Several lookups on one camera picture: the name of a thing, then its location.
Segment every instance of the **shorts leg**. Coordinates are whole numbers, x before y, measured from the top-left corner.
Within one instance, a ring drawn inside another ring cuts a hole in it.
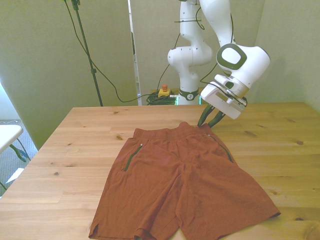
[[[188,240],[216,240],[280,214],[267,193],[207,134],[180,143],[184,182],[176,208]]]
[[[107,178],[89,237],[167,240],[179,228],[181,162],[164,139],[130,138]]]

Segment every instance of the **shorts pocket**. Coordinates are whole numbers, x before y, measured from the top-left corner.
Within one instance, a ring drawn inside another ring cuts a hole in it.
[[[132,158],[140,151],[140,149],[142,148],[143,144],[141,143],[139,145],[139,147],[136,147],[135,151],[132,154],[129,154],[128,158],[126,157],[126,159],[123,161],[123,165],[122,168],[124,172],[126,172],[130,166],[131,160]]]
[[[219,144],[219,146],[222,147],[223,150],[225,150],[226,154],[228,155],[228,158],[229,158],[230,162],[233,163],[234,161],[232,160],[232,157],[231,157],[230,152],[229,152],[224,146],[222,146],[213,136],[211,136],[210,134],[207,134],[207,135],[208,135],[210,138],[212,138],[213,140],[215,140],[215,141]]]

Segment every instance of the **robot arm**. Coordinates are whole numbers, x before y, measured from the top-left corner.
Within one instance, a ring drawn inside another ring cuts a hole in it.
[[[171,49],[167,57],[169,64],[176,69],[180,77],[178,98],[182,105],[199,102],[199,77],[190,67],[208,64],[213,57],[213,52],[205,43],[202,30],[196,22],[196,14],[200,8],[197,2],[198,0],[182,1],[180,7],[180,34],[190,41],[190,46]]]
[[[180,1],[182,1],[180,17],[183,17],[182,5],[187,6],[197,3],[197,1],[195,3],[193,0]],[[216,61],[227,75],[216,75],[214,78],[215,81],[210,82],[210,84],[203,89],[201,97],[211,105],[211,112],[214,108],[217,108],[223,113],[222,116],[228,115],[232,119],[236,119],[247,106],[244,95],[267,69],[270,64],[270,57],[258,46],[247,47],[236,44],[233,36],[229,0],[199,0],[199,3],[204,16],[217,35],[220,49],[216,54]],[[193,12],[190,13],[190,19],[193,19],[192,17],[195,19]],[[193,31],[192,34],[201,36],[199,26],[195,26],[198,28],[198,31]],[[170,55],[171,51],[169,52],[168,59],[173,57],[173,55]],[[178,72],[180,75],[180,85],[183,83],[187,86],[189,80],[182,80],[181,78],[183,68],[180,68]]]

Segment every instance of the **wood grain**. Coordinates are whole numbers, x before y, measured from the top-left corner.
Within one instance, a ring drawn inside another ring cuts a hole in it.
[[[196,125],[204,107],[73,108],[0,199],[0,239],[88,240],[108,173],[134,130]],[[320,115],[304,103],[255,103],[212,130],[282,212],[224,239],[319,240]],[[171,239],[185,237],[179,230]]]

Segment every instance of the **waistband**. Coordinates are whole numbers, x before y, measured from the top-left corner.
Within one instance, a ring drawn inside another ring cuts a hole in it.
[[[164,128],[158,130],[143,130],[140,128],[135,129],[134,138],[145,139],[166,139],[175,140],[184,138],[193,134],[213,134],[208,124],[202,126],[191,126],[187,122],[181,122],[176,128]]]

